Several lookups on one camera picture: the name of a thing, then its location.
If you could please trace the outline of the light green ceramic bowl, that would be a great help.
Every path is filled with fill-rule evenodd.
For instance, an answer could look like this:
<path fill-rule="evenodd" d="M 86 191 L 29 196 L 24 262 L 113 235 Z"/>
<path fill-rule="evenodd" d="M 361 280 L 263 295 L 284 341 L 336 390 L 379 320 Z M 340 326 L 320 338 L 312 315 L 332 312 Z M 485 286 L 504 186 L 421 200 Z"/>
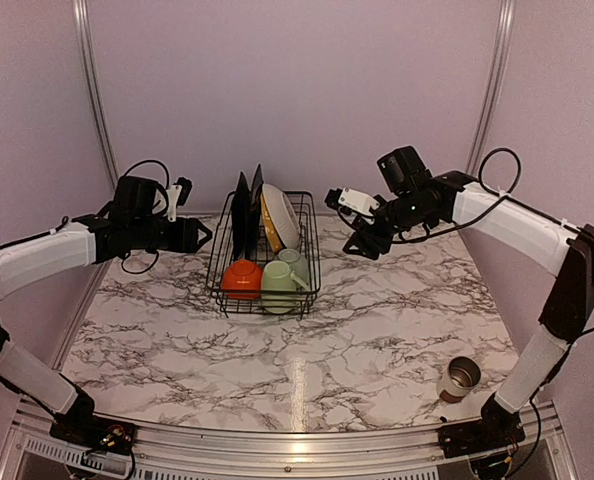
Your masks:
<path fill-rule="evenodd" d="M 285 248 L 277 253 L 276 259 L 287 263 L 306 283 L 310 282 L 308 262 L 298 250 Z"/>

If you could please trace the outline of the round brown rim floral plate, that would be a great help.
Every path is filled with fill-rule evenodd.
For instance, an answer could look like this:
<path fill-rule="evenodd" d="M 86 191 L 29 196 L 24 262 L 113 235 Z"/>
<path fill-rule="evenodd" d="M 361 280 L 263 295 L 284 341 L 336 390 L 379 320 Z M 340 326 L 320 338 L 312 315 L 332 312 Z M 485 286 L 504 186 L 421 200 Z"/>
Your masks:
<path fill-rule="evenodd" d="M 300 226 L 287 194 L 268 183 L 263 185 L 262 194 L 279 239 L 286 248 L 296 249 L 300 240 Z"/>

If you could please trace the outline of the light green mug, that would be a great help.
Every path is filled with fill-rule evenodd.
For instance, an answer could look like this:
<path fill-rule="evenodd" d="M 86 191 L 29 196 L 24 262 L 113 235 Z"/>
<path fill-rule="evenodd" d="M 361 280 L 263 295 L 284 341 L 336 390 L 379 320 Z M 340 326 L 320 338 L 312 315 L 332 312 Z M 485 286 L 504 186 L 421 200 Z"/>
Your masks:
<path fill-rule="evenodd" d="M 292 312 L 299 305 L 298 290 L 308 291 L 310 284 L 286 262 L 269 262 L 262 274 L 261 304 L 263 309 L 275 315 Z"/>

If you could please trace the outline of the yellow polka dot plate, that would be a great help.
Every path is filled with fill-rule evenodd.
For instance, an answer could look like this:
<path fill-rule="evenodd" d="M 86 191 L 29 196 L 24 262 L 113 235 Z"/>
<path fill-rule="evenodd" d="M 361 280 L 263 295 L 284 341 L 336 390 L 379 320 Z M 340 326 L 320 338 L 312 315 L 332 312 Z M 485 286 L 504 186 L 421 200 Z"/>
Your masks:
<path fill-rule="evenodd" d="M 284 248 L 284 246 L 270 217 L 263 195 L 260 195 L 260 205 L 266 239 L 272 251 L 274 253 L 278 253 Z"/>

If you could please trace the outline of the black square floral plate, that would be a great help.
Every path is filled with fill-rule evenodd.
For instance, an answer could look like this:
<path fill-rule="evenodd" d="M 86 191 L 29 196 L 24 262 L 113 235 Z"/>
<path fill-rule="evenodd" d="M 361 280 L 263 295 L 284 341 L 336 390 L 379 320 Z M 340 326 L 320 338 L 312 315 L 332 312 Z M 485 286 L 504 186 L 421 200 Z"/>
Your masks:
<path fill-rule="evenodd" d="M 232 222 L 233 260 L 238 260 L 245 254 L 249 209 L 250 189 L 245 174 L 241 172 L 239 174 L 230 211 Z"/>

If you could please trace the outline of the white ceramic bowl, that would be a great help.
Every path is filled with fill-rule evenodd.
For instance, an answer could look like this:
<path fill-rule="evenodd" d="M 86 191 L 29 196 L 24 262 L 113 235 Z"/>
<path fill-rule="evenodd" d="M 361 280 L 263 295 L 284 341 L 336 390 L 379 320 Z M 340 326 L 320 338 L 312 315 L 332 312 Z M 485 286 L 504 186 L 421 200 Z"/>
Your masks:
<path fill-rule="evenodd" d="M 262 270 L 254 262 L 241 259 L 225 270 L 221 289 L 228 299 L 255 300 L 260 296 Z"/>

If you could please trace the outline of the brown grey metal-lined cup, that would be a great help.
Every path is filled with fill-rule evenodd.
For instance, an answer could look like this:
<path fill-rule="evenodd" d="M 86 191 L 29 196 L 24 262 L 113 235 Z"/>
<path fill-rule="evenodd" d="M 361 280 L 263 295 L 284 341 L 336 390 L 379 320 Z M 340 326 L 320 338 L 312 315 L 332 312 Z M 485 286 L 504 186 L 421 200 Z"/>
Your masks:
<path fill-rule="evenodd" d="M 481 381 L 478 364 L 465 356 L 454 357 L 443 371 L 436 387 L 438 397 L 447 403 L 461 402 Z"/>

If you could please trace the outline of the white square floral plate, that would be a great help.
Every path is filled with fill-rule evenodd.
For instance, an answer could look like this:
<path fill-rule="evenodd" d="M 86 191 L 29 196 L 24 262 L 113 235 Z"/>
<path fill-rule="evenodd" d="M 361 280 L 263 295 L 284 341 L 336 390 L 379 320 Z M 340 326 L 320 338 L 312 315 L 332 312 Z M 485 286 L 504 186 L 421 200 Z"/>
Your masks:
<path fill-rule="evenodd" d="M 253 182 L 250 191 L 250 208 L 249 208 L 249 221 L 248 221 L 248 239 L 247 248 L 249 252 L 256 250 L 257 241 L 259 236 L 259 221 L 261 217 L 261 194 L 263 188 L 263 171 L 260 164 L 257 165 Z"/>

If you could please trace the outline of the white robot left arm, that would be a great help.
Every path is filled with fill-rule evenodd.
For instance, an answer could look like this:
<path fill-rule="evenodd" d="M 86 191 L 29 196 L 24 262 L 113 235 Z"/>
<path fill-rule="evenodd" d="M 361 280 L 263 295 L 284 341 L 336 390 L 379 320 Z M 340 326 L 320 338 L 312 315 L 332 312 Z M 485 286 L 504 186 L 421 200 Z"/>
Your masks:
<path fill-rule="evenodd" d="M 79 217 L 49 232 L 0 249 L 0 301 L 64 271 L 126 258 L 133 251 L 197 252 L 212 232 L 196 218 L 138 219 L 113 223 L 96 215 Z M 57 371 L 10 340 L 0 323 L 0 378 L 38 400 L 83 445 L 102 438 L 103 423 L 91 412 L 94 402 Z"/>

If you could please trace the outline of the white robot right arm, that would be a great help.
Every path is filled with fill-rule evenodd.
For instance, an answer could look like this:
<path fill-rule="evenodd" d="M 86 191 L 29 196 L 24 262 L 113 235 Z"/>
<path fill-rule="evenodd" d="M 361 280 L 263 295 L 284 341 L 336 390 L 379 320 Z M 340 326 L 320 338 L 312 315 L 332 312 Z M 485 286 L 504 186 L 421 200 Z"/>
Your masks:
<path fill-rule="evenodd" d="M 353 217 L 348 253 L 376 259 L 389 252 L 397 234 L 444 222 L 450 230 L 474 230 L 501 242 L 553 278 L 536 331 L 489 401 L 496 409 L 473 425 L 479 446 L 496 446 L 511 431 L 508 414 L 553 377 L 584 333 L 594 309 L 594 229 L 550 218 L 457 171 L 401 190 L 392 200 L 342 187 L 330 191 L 326 203 Z"/>

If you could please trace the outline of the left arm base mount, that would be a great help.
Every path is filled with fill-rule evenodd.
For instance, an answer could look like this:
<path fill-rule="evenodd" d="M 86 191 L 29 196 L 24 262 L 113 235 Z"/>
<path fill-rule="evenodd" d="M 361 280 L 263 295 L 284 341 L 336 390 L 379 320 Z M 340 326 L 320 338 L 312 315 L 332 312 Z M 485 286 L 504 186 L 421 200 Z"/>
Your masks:
<path fill-rule="evenodd" d="M 66 413 L 55 413 L 50 427 L 53 438 L 85 447 L 89 453 L 110 452 L 128 456 L 133 447 L 136 425 L 100 417 L 93 399 L 79 393 Z"/>

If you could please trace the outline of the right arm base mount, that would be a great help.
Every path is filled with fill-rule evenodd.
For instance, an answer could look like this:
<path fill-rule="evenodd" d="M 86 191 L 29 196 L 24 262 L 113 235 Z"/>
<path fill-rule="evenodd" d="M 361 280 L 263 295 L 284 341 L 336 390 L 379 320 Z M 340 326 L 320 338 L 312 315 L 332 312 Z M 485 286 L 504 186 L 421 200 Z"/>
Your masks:
<path fill-rule="evenodd" d="M 495 395 L 484 403 L 479 419 L 438 429 L 439 446 L 447 459 L 515 446 L 525 439 L 519 413 L 507 411 Z"/>

